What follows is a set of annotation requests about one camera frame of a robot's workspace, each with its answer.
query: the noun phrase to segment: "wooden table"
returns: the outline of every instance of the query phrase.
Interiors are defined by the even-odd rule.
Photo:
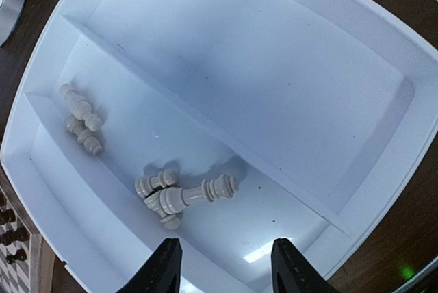
[[[27,0],[16,31],[0,49],[1,135],[27,61],[57,1]],[[435,0],[374,1],[438,48]],[[341,292],[390,292],[438,255],[437,184],[435,138],[400,198],[357,252],[332,276],[332,285]],[[59,288],[55,292],[66,290]]]

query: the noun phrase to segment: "green light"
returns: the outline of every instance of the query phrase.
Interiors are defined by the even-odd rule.
[[[407,281],[415,275],[415,271],[412,269],[412,267],[404,264],[400,267],[400,274],[402,275],[403,279]]]

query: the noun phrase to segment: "white plastic tray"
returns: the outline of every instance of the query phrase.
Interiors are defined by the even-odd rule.
[[[105,153],[64,131],[73,81]],[[326,278],[391,207],[437,131],[438,52],[370,0],[61,0],[14,102],[2,164],[89,292],[115,292],[168,236],[182,292],[269,292],[272,241]],[[175,232],[136,196],[235,175]]]

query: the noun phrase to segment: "chess piece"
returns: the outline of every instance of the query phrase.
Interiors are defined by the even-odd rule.
[[[148,197],[144,202],[149,209],[156,211],[163,218],[165,214],[180,213],[196,202],[212,203],[216,199],[230,199],[238,190],[233,177],[221,175],[214,180],[202,180],[197,188],[165,188]]]
[[[85,148],[87,152],[93,155],[99,154],[102,150],[102,144],[93,133],[86,129],[82,122],[77,120],[73,115],[70,115],[64,123],[68,132],[77,136],[77,142]]]
[[[147,204],[149,209],[157,212],[159,216],[162,217],[160,221],[165,226],[165,228],[169,230],[175,230],[181,224],[181,221],[179,220],[179,218],[177,218],[175,214],[167,214],[163,210],[163,207],[161,207],[161,204],[159,202],[159,192],[156,192],[154,195],[148,197],[144,200],[144,202]]]
[[[7,223],[15,222],[15,220],[16,218],[13,209],[0,211],[0,225],[5,225]]]
[[[8,203],[8,200],[6,199],[5,195],[0,192],[0,207],[6,206]]]
[[[91,103],[84,96],[77,94],[71,84],[63,84],[60,94],[68,101],[71,113],[77,120],[85,121],[88,129],[96,132],[102,128],[102,120],[93,113]]]
[[[14,255],[12,254],[6,255],[6,262],[8,264],[14,264],[17,261],[26,261],[26,260],[27,260],[27,254],[26,251],[23,249],[17,250]]]
[[[11,245],[13,242],[26,242],[27,240],[29,240],[29,233],[24,227],[20,227],[16,231],[8,230],[0,235],[0,243],[5,246]]]
[[[148,177],[146,175],[136,179],[136,191],[138,196],[145,199],[154,190],[158,188],[166,188],[173,186],[178,182],[178,173],[174,170],[167,169],[164,172],[158,173],[156,177]]]

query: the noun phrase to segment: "dark chess piece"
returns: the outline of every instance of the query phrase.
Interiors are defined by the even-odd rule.
[[[6,206],[7,203],[8,200],[6,199],[5,195],[0,192],[0,207]]]
[[[12,254],[6,255],[6,262],[8,264],[14,264],[17,261],[26,261],[26,260],[27,260],[27,255],[25,250],[23,249],[17,250],[17,252],[14,255]]]
[[[29,240],[29,233],[24,227],[20,227],[16,231],[8,230],[0,235],[0,243],[5,246],[11,245],[13,242],[26,242],[27,240]]]
[[[13,209],[0,211],[0,225],[5,225],[7,223],[15,222],[15,220],[16,218]]]

